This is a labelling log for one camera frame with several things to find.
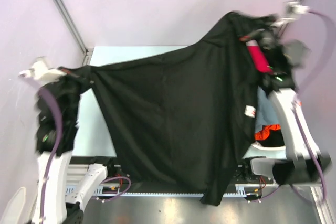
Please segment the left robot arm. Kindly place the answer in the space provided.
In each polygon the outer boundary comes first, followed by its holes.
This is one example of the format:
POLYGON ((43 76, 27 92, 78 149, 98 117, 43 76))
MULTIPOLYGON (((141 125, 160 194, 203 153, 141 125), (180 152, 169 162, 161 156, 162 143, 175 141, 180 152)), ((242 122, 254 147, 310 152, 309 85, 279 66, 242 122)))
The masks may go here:
POLYGON ((96 156, 78 185, 69 194, 67 173, 78 131, 78 106, 82 93, 93 81, 65 67, 49 68, 37 62, 27 72, 37 88, 39 127, 36 151, 38 193, 30 223, 80 223, 88 202, 99 186, 115 178, 111 158, 96 156))

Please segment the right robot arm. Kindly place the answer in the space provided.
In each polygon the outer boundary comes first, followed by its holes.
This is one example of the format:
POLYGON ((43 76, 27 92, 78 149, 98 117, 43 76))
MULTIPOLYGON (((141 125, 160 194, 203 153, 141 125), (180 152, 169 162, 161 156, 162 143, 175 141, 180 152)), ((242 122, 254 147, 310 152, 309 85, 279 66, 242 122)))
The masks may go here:
POLYGON ((292 74, 294 68, 302 65, 306 47, 297 40, 282 44, 275 32, 297 19, 297 14, 278 17, 240 38, 258 71, 259 85, 276 113, 286 153, 281 159, 252 158, 250 165, 242 169, 243 179, 249 183, 261 176, 280 186, 322 182, 323 173, 332 164, 330 155, 320 150, 306 123, 299 98, 305 84, 297 88, 292 74))

